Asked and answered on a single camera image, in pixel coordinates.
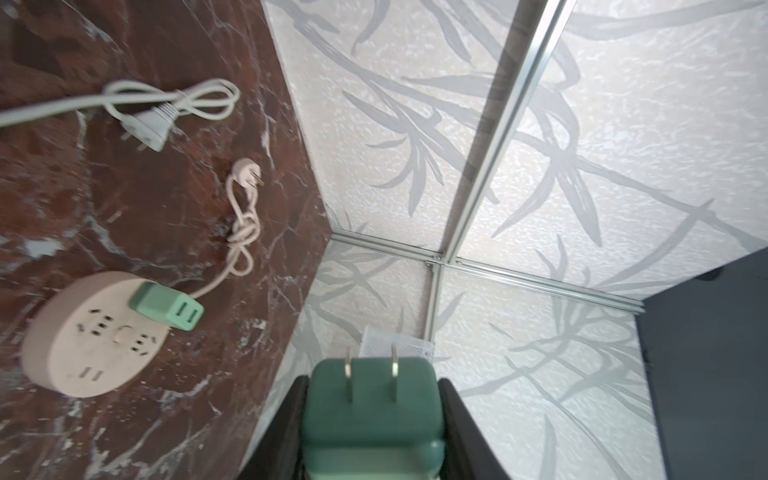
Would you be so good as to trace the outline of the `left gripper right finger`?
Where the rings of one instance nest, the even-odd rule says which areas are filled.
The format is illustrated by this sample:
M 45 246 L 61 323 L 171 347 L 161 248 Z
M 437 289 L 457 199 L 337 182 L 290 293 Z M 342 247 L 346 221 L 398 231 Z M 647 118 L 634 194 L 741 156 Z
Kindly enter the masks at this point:
M 442 480 L 510 480 L 452 382 L 438 381 L 445 423 Z

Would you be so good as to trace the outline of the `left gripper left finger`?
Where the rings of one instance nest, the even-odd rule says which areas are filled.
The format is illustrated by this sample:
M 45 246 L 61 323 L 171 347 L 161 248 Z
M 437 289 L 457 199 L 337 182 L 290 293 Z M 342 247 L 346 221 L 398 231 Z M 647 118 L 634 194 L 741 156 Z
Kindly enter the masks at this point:
M 237 480 L 306 478 L 302 459 L 301 424 L 308 386 L 308 375 L 300 375 L 293 381 Z

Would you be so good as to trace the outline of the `green plug adapter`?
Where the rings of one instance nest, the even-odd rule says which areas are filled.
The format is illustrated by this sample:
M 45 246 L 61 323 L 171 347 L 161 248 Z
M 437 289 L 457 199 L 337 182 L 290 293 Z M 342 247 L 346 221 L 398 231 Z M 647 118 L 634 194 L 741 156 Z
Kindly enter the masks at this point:
M 418 357 L 331 358 L 309 379 L 301 425 L 311 479 L 435 479 L 445 420 L 433 365 Z
M 150 281 L 138 288 L 128 305 L 152 321 L 183 331 L 193 330 L 204 314 L 204 307 L 191 296 Z

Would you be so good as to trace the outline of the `pink round power strip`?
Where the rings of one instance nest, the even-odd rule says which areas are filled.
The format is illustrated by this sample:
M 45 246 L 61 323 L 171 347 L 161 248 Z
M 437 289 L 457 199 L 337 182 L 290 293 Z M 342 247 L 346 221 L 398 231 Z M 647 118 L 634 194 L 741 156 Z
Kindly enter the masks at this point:
M 129 306 L 143 278 L 103 272 L 82 278 L 38 311 L 21 348 L 33 383 L 74 398 L 113 391 L 159 353 L 170 327 Z

